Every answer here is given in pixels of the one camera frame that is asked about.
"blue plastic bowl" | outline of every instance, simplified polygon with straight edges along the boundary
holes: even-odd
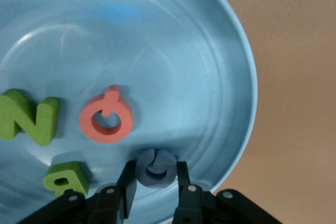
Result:
[[[191,180],[214,191],[241,157],[257,105],[252,52],[227,0],[0,0],[0,80],[1,93],[60,102],[49,146],[24,132],[0,140],[6,224],[54,199],[42,183],[50,165],[80,162],[91,196],[148,147],[187,161]],[[112,84],[134,127],[104,145],[85,137],[78,118]],[[138,185],[125,223],[167,222],[177,203],[177,180],[162,190]]]

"black robotic claw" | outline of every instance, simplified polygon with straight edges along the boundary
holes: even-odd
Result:
[[[136,191],[136,161],[126,163],[115,186],[107,186],[85,200],[66,193],[19,224],[120,224],[130,215]],[[173,224],[281,224],[241,193],[228,189],[217,196],[190,183],[186,162],[177,162],[179,206]]]

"letter n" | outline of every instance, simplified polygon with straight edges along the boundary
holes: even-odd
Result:
[[[22,129],[36,144],[49,145],[56,134],[58,101],[47,97],[34,108],[17,90],[0,95],[0,138],[12,140]]]

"red foam letter o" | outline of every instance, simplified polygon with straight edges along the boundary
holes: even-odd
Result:
[[[102,127],[93,117],[100,111],[104,117],[114,112],[120,118],[120,123],[112,128]],[[120,141],[131,132],[132,111],[128,103],[119,96],[117,85],[109,86],[105,94],[92,98],[84,105],[79,116],[79,126],[88,138],[102,144]]]

